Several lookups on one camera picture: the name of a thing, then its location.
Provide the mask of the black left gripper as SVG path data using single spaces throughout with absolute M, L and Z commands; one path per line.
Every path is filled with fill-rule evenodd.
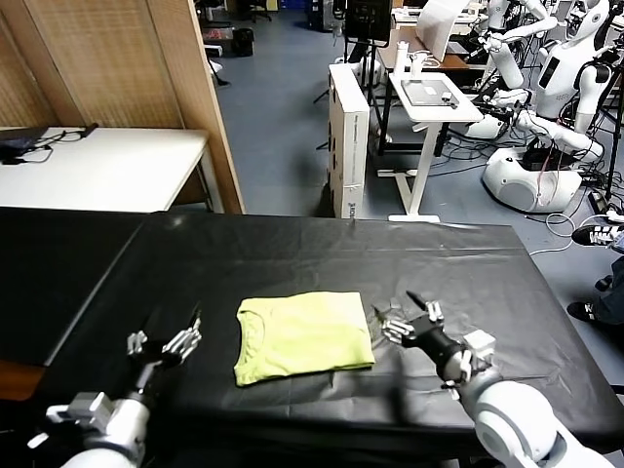
M 131 388 L 151 390 L 165 378 L 166 373 L 176 365 L 183 364 L 202 340 L 201 306 L 196 303 L 188 326 L 179 331 L 161 349 L 162 352 L 143 353 L 147 342 L 144 331 L 135 331 L 127 337 L 127 355 L 133 359 Z

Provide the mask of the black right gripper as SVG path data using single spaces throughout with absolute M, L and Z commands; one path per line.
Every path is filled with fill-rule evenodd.
M 438 300 L 428 300 L 420 294 L 407 291 L 407 296 L 423 312 L 428 321 L 407 322 L 405 314 L 398 308 L 382 308 L 373 311 L 382 334 L 391 342 L 405 348 L 418 348 L 435 364 L 438 376 L 461 376 L 462 360 L 467 346 L 450 338 L 440 324 L 444 314 Z

